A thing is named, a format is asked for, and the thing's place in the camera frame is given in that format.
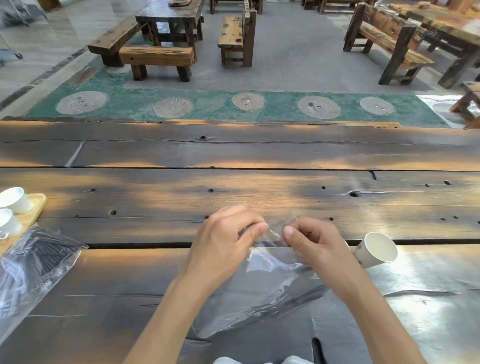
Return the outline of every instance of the concrete floor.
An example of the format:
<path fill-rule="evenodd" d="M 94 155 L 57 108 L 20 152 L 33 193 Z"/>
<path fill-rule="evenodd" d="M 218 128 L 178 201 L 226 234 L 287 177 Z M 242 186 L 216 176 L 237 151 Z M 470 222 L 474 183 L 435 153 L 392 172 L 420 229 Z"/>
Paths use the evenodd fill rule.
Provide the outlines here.
<path fill-rule="evenodd" d="M 59 85 L 55 82 L 63 82 L 98 56 L 88 52 L 81 55 L 66 67 L 68 72 L 63 70 L 63 78 L 56 77 L 55 82 L 51 80 L 55 77 L 46 80 L 48 87 L 37 85 L 41 80 L 36 78 L 146 2 L 81 0 L 50 12 L 48 20 L 38 18 L 31 27 L 3 29 L 5 38 L 23 53 L 24 60 L 14 58 L 0 68 L 0 100 L 30 84 L 33 89 L 24 98 L 30 100 L 29 103 L 38 102 Z M 227 14 L 241 14 L 241 7 L 236 3 L 220 3 L 217 10 L 215 15 L 210 15 L 208 6 L 204 8 L 204 41 L 197 43 L 198 62 L 192 68 L 190 83 L 180 83 L 175 68 L 149 67 L 148 80 L 127 82 L 125 87 L 435 95 L 459 92 L 458 87 L 445 90 L 437 85 L 454 57 L 441 50 L 427 53 L 428 44 L 422 46 L 421 52 L 438 62 L 433 68 L 424 68 L 410 86 L 400 86 L 395 81 L 387 86 L 378 85 L 388 62 L 386 53 L 376 46 L 368 56 L 358 51 L 342 52 L 350 15 L 319 15 L 314 10 L 305 11 L 299 1 L 267 2 L 263 15 L 257 16 L 253 67 L 222 68 L 216 45 L 222 18 Z M 475 75 L 472 70 L 464 78 L 471 80 Z M 15 108 L 12 104 L 4 112 L 19 114 L 28 107 L 28 103 L 21 100 L 14 104 Z"/>

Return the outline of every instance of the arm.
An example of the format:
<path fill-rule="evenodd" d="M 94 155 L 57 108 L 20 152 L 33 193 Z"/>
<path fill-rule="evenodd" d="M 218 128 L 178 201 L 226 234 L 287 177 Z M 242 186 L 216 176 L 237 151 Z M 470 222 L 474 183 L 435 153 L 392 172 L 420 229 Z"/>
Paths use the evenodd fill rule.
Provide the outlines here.
<path fill-rule="evenodd" d="M 283 231 L 284 241 L 303 255 L 330 289 L 347 305 L 367 344 L 373 364 L 426 364 L 335 225 L 299 218 Z"/>
<path fill-rule="evenodd" d="M 260 214 L 243 205 L 232 205 L 210 216 L 198 230 L 185 265 L 168 286 L 123 364 L 175 364 L 185 336 L 208 296 L 235 273 L 267 227 Z"/>

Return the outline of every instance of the white paper cup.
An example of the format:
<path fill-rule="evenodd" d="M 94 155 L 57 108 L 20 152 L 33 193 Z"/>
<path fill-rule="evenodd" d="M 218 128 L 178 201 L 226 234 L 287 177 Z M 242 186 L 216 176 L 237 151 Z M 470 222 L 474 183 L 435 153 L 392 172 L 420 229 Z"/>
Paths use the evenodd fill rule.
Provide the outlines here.
<path fill-rule="evenodd" d="M 12 187 L 0 193 L 0 208 L 9 208 L 15 214 L 24 214 L 33 208 L 22 187 Z"/>
<path fill-rule="evenodd" d="M 355 251 L 355 257 L 363 269 L 393 262 L 397 256 L 398 249 L 393 240 L 379 232 L 365 235 Z"/>
<path fill-rule="evenodd" d="M 0 209 L 0 240 L 7 239 L 22 231 L 22 224 L 18 222 L 9 208 Z"/>

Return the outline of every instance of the plastic wrapper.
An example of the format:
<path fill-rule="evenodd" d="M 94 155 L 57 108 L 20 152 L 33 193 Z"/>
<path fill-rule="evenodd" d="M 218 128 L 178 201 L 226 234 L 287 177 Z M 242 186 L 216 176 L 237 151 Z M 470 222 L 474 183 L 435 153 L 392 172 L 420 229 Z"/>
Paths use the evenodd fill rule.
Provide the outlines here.
<path fill-rule="evenodd" d="M 60 233 L 28 229 L 0 258 L 0 344 L 67 274 L 87 246 Z"/>
<path fill-rule="evenodd" d="M 235 274 L 207 299 L 192 325 L 198 337 L 280 315 L 328 291 L 301 256 L 281 242 L 284 225 L 269 224 Z"/>

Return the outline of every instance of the hand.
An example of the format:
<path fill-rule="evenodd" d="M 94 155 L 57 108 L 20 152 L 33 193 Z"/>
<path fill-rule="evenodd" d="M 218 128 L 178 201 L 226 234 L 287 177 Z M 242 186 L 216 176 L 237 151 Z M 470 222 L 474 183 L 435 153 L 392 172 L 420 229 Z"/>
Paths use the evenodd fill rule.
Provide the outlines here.
<path fill-rule="evenodd" d="M 372 284 L 334 224 L 300 217 L 283 229 L 283 239 L 343 302 Z"/>
<path fill-rule="evenodd" d="M 267 228 L 264 218 L 244 205 L 217 211 L 197 231 L 180 274 L 212 293 L 235 273 L 249 248 Z"/>

